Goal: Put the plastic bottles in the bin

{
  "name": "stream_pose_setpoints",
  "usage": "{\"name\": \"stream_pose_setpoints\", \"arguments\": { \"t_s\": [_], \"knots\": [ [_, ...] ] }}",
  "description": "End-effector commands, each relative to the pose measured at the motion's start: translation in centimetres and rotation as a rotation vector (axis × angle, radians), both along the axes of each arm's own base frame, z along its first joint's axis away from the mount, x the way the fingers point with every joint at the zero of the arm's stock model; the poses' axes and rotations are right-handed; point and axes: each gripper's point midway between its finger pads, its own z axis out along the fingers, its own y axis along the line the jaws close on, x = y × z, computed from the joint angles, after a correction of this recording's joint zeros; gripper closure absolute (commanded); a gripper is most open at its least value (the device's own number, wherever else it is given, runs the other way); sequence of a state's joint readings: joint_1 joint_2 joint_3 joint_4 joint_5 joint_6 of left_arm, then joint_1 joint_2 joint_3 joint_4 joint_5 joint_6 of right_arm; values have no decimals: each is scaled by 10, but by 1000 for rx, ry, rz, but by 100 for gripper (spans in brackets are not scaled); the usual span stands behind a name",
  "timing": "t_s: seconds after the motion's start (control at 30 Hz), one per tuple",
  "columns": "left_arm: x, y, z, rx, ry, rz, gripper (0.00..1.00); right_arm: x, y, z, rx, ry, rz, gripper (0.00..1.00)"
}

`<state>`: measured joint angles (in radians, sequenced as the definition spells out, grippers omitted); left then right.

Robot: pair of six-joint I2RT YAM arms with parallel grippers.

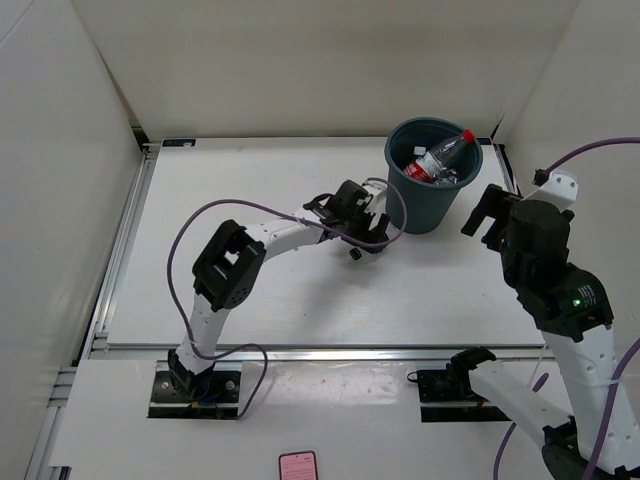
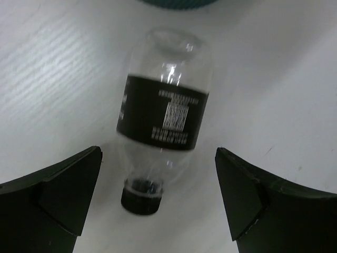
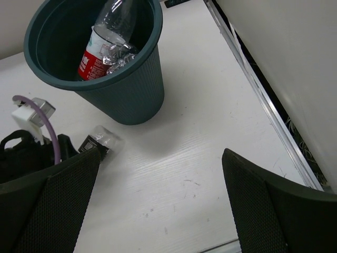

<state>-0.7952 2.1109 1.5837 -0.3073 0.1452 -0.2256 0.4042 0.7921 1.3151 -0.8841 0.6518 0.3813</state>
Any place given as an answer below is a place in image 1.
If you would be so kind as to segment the blue label plastic bottle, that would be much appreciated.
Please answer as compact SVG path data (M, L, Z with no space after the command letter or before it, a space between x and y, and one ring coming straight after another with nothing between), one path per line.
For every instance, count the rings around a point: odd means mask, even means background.
M459 179L459 174L455 169L442 169L434 175L432 183L439 186L451 186L457 184Z

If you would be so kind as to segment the red label plastic bottle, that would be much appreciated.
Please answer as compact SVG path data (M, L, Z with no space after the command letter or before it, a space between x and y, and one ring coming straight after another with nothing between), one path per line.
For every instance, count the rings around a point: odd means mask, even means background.
M442 169L455 169L454 165L461 158L466 149L476 140L475 135L468 129L460 135L443 140L423 156L415 156L404 169L403 173L415 180L432 183L434 175Z

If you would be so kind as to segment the black label plastic bottle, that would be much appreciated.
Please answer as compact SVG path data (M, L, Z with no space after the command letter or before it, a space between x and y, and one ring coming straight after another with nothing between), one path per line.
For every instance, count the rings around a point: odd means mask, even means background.
M358 260L360 260L362 258L362 253L358 248L352 248L349 251L349 255L355 261L358 261Z

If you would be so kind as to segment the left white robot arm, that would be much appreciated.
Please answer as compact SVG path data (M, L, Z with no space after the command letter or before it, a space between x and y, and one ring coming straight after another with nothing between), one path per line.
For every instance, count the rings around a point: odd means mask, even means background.
M234 220L220 224L192 266L193 307L177 308L186 333L168 354L172 386L190 401L214 393L217 344L233 309L248 299L262 266L297 250L340 239L378 254L392 241L388 215L379 206L389 188L380 180L344 181L337 192L314 197L292 214L251 226Z

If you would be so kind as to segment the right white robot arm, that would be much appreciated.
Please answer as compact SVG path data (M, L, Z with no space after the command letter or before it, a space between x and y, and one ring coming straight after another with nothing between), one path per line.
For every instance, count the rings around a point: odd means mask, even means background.
M484 347L451 358L449 387L460 399L479 396L501 410L538 447L555 479L636 479L639 422L623 373L639 346L616 356L606 290L568 260L575 197L571 189L522 198L489 185L462 228L472 236L493 219L482 241L499 253L506 284L551 350L571 409L546 401Z

